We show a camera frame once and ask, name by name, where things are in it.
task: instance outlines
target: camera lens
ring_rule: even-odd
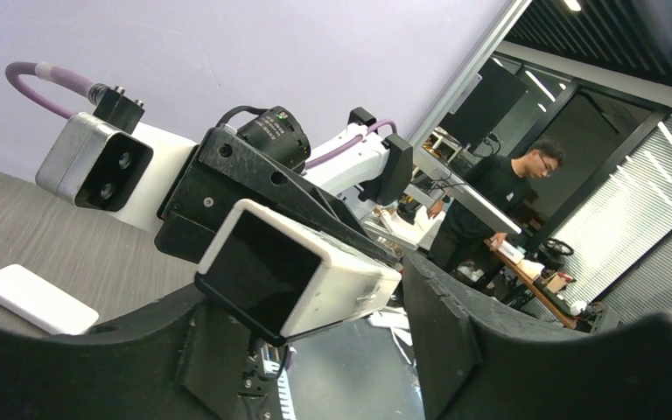
[[[127,169],[127,167],[130,166],[130,162],[132,162],[132,157],[130,156],[130,153],[126,151],[120,156],[120,168]]]
[[[104,184],[104,186],[99,191],[99,196],[101,197],[102,200],[107,200],[114,193],[115,193],[115,185],[112,184],[111,182],[108,182],[107,184]]]

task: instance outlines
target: short black hair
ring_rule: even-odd
[[[532,143],[532,146],[529,147],[527,153],[531,151],[539,151],[544,156],[555,159],[558,166],[563,166],[565,161],[565,150],[563,146],[560,145],[555,139],[548,136],[540,136],[540,138]]]

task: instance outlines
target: man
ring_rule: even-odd
[[[560,145],[547,137],[537,140],[526,155],[517,159],[502,156],[485,157],[464,176],[465,182],[502,212],[509,214],[520,205],[531,190],[529,179],[546,178],[565,159]],[[426,209],[430,218],[441,213],[440,200]],[[457,201],[450,205],[431,244],[429,259],[439,268],[452,273],[465,259],[490,239],[496,250],[507,234],[496,233]]]

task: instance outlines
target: black ceiling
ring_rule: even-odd
[[[672,0],[534,0],[506,41],[672,87]]]

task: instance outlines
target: cable connector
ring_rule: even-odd
[[[145,111],[142,101],[133,101],[124,93],[124,87],[109,88],[102,83],[96,83],[89,89],[87,97],[96,105],[95,117],[132,134]]]

